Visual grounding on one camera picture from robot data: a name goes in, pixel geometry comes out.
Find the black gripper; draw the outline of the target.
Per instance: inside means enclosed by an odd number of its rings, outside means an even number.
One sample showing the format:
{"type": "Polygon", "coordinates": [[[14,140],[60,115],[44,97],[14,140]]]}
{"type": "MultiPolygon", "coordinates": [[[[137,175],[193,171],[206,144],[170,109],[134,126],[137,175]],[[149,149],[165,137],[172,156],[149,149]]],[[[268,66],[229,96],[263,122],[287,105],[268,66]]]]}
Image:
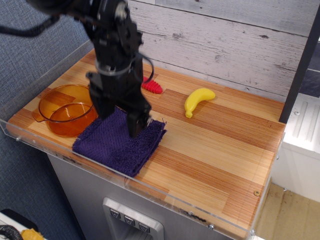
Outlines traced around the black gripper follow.
{"type": "Polygon", "coordinates": [[[101,119],[108,118],[118,107],[127,112],[127,127],[131,138],[136,138],[151,122],[151,105],[141,92],[143,82],[143,59],[135,54],[123,70],[115,71],[109,66],[95,62],[97,72],[87,72],[89,94],[101,119]]]}

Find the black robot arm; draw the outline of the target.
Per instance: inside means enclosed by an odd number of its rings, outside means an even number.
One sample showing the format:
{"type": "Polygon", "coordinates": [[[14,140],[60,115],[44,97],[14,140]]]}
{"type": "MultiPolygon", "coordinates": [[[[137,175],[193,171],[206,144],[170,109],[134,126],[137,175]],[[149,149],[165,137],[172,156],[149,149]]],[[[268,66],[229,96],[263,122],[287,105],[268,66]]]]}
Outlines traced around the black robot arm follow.
{"type": "Polygon", "coordinates": [[[127,114],[129,136],[135,138],[150,122],[151,105],[141,92],[142,33],[131,20],[125,0],[30,0],[50,16],[68,15],[82,22],[93,43],[96,72],[88,72],[89,94],[100,118],[118,107],[127,114]]]}

